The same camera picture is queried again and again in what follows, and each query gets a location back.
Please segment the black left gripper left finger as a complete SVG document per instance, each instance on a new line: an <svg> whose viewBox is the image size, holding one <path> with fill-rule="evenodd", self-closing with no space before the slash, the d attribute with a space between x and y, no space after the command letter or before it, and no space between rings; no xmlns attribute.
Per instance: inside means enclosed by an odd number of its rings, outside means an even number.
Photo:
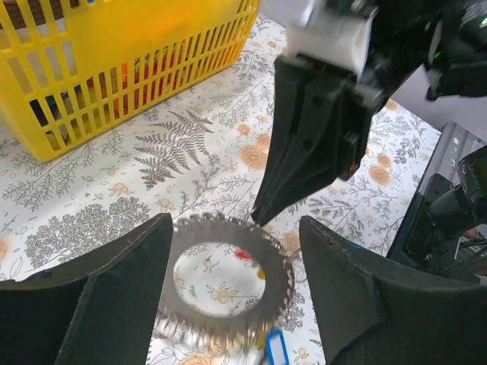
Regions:
<svg viewBox="0 0 487 365"><path fill-rule="evenodd" d="M3 364L143 364L173 223L158 214L124 236L22 281L1 283Z"/></svg>

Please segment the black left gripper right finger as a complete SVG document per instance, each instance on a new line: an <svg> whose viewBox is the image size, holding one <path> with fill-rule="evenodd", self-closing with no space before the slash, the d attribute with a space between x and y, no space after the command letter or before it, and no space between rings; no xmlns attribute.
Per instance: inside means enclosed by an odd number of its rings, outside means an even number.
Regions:
<svg viewBox="0 0 487 365"><path fill-rule="evenodd" d="M401 265L299 223L328 364L484 364L486 288Z"/></svg>

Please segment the yellow key tag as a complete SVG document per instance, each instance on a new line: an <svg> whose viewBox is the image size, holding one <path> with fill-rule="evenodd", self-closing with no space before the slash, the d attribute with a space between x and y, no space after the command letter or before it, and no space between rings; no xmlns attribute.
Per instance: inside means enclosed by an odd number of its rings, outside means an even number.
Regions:
<svg viewBox="0 0 487 365"><path fill-rule="evenodd" d="M265 280L266 279L266 276L265 276L265 272L263 271L262 268L259 268L258 272L257 272L257 277L261 280Z"/></svg>

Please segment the blue key tag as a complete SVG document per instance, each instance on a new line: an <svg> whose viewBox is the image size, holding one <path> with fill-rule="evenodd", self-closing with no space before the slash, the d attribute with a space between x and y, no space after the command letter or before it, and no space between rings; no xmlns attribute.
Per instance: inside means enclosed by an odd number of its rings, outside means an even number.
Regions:
<svg viewBox="0 0 487 365"><path fill-rule="evenodd" d="M289 365L283 332L279 328L273 328L266 336L266 358L270 365Z"/></svg>

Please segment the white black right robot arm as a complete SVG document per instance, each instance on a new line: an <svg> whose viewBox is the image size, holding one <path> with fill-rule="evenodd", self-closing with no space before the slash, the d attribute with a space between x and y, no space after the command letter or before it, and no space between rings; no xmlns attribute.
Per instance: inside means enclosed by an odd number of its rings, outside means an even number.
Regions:
<svg viewBox="0 0 487 365"><path fill-rule="evenodd" d="M251 213L265 225L361 164L373 117L420 66L428 100L486 94L484 1L312 1L287 26L275 60L265 175ZM387 256L469 280L459 238L486 221L486 149L466 155L457 183L426 180Z"/></svg>

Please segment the red key tag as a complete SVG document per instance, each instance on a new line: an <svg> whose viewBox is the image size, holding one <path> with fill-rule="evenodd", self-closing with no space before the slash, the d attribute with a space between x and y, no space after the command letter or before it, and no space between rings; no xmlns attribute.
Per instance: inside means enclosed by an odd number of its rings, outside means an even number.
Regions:
<svg viewBox="0 0 487 365"><path fill-rule="evenodd" d="M243 262L253 262L253 257L243 249L235 249L234 255L237 259Z"/></svg>

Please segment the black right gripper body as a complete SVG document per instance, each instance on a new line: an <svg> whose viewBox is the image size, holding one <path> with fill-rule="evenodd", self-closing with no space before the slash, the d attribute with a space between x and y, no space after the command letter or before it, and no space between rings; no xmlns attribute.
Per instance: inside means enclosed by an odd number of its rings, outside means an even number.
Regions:
<svg viewBox="0 0 487 365"><path fill-rule="evenodd" d="M373 116L420 66L428 73L427 99L486 94L484 1L369 1L377 8L361 77L307 57L313 76L330 76L375 89Z"/></svg>

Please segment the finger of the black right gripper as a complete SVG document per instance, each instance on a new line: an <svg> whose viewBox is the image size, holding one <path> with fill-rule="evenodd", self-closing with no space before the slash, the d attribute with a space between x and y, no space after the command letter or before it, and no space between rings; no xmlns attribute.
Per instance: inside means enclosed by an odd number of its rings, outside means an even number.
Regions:
<svg viewBox="0 0 487 365"><path fill-rule="evenodd" d="M292 150L304 105L304 88L313 77L307 59L276 59L272 137L266 169L253 210L256 223L268 223L288 206L302 199L296 172L306 155Z"/></svg>
<svg viewBox="0 0 487 365"><path fill-rule="evenodd" d="M303 198L358 168L375 109L375 89L341 78L313 76L292 150L306 153L296 172Z"/></svg>

